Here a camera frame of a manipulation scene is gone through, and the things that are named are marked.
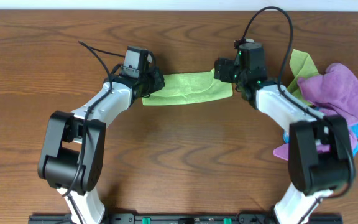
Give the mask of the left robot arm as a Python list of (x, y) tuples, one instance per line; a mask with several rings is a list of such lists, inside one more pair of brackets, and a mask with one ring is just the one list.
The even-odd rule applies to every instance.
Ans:
[(134, 70), (117, 65), (89, 102), (70, 113), (51, 114), (37, 172), (66, 201), (71, 211), (66, 221), (108, 221), (96, 189), (103, 168), (106, 129), (136, 99), (164, 86), (158, 67)]

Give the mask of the light green cloth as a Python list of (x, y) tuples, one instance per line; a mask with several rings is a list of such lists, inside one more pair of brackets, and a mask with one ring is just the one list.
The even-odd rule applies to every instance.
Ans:
[(165, 87), (142, 99), (144, 106), (189, 105), (229, 98), (231, 83), (214, 78), (214, 69), (198, 73), (164, 75)]

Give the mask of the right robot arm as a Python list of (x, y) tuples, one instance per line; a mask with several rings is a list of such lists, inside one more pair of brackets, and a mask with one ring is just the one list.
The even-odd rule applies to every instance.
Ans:
[(280, 80), (269, 78), (262, 44), (244, 42), (236, 50), (234, 59), (215, 61), (214, 78), (234, 84), (243, 99), (289, 135), (291, 184), (264, 223), (308, 223), (323, 200), (334, 198), (335, 190), (350, 186), (354, 179), (347, 122), (305, 105)]

